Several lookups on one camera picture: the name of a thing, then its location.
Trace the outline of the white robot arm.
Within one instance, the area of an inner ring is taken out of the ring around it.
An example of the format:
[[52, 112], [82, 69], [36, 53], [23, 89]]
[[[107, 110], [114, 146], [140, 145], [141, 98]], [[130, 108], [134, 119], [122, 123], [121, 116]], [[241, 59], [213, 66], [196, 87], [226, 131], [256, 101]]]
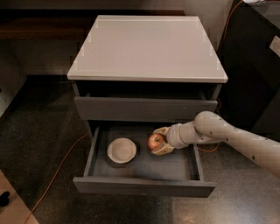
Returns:
[[151, 152], [157, 156], [183, 149], [190, 144], [226, 143], [239, 151], [264, 170], [280, 178], [280, 143], [258, 136], [243, 129], [238, 129], [226, 122], [214, 112], [198, 113], [192, 122], [176, 123], [170, 127], [155, 129], [150, 137], [155, 146], [149, 145]]

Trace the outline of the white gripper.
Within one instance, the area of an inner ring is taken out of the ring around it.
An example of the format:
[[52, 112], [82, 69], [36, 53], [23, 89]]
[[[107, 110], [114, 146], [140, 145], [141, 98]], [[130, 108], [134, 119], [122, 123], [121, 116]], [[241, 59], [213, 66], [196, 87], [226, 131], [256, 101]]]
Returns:
[[161, 127], [154, 130], [155, 134], [166, 136], [167, 143], [161, 143], [151, 153], [156, 156], [169, 154], [176, 149], [182, 149], [190, 144], [198, 144], [204, 140], [194, 127], [194, 122], [177, 123], [169, 127]]

